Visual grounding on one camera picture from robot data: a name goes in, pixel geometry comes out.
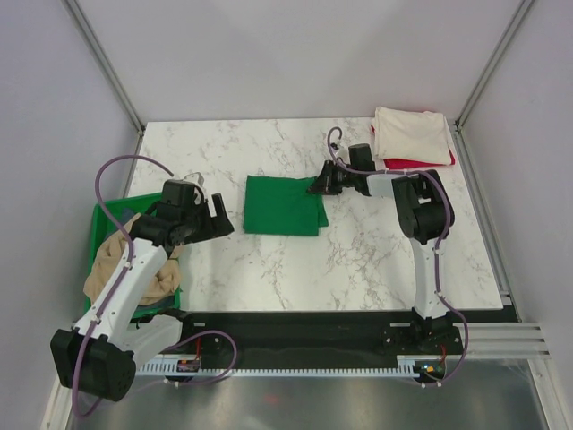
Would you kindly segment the green t shirt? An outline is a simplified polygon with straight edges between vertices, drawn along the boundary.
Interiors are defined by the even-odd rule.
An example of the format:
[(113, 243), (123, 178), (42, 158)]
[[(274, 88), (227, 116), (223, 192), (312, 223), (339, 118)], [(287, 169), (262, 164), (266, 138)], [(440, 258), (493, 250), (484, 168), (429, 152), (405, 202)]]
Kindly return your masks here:
[(244, 193), (246, 234), (317, 237), (329, 225), (322, 196), (308, 193), (317, 179), (248, 176)]

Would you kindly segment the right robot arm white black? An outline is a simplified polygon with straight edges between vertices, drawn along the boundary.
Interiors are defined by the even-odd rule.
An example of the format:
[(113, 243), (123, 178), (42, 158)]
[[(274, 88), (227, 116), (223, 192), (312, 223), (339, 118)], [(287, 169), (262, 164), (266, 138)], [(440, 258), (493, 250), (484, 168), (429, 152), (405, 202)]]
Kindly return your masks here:
[(391, 197), (398, 225), (409, 240), (415, 267), (415, 303), (412, 346), (431, 352), (442, 342), (442, 333), (451, 326), (450, 309), (444, 304), (440, 273), (442, 243), (455, 221), (453, 206), (437, 171), (398, 171), (375, 168), (370, 147), (349, 148), (350, 162), (340, 158), (324, 162), (320, 174), (307, 188), (309, 194), (339, 195), (353, 188), (366, 197)]

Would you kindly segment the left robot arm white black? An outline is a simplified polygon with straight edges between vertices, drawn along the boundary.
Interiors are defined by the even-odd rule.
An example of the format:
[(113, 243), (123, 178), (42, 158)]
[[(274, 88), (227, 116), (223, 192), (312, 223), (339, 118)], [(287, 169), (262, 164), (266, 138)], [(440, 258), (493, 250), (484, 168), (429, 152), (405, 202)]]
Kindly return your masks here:
[(135, 374), (163, 351), (189, 351), (196, 330), (174, 311), (130, 326), (152, 279), (181, 245), (226, 237), (234, 232), (223, 197), (205, 196), (184, 180), (167, 180), (153, 211), (142, 213), (125, 232), (124, 253), (94, 305), (69, 330), (50, 341), (60, 383), (74, 398), (87, 393), (119, 401)]

